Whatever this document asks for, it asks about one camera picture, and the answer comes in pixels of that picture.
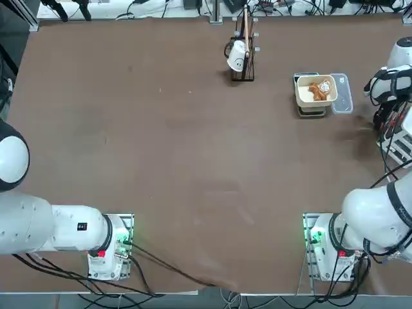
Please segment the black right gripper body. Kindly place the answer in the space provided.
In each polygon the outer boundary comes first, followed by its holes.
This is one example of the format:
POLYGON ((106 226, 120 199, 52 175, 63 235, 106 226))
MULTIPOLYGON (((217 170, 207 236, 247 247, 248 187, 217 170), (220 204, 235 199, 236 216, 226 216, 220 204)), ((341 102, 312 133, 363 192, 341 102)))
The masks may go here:
POLYGON ((378 135, 381 134, 388 121, 398 118, 402 106, 402 102, 387 102, 380 105, 373 116, 373 128, 378 135))

